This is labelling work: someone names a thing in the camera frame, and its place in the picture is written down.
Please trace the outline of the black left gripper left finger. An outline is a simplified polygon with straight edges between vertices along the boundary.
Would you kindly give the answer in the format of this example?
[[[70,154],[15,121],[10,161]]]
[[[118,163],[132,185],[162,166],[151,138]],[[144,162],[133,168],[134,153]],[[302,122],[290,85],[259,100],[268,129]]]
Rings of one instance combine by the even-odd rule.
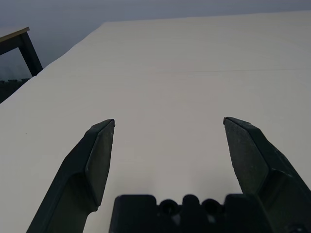
[[[29,233],[81,233],[102,203],[109,174],[115,121],[86,131],[63,160],[29,228]]]

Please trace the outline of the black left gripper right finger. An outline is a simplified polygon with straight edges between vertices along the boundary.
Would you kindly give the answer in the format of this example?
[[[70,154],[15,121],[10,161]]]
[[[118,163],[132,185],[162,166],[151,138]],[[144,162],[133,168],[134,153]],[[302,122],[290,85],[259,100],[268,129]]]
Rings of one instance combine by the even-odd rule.
[[[242,192],[260,201],[276,233],[309,233],[311,191],[289,160],[251,123],[225,117],[223,124]]]

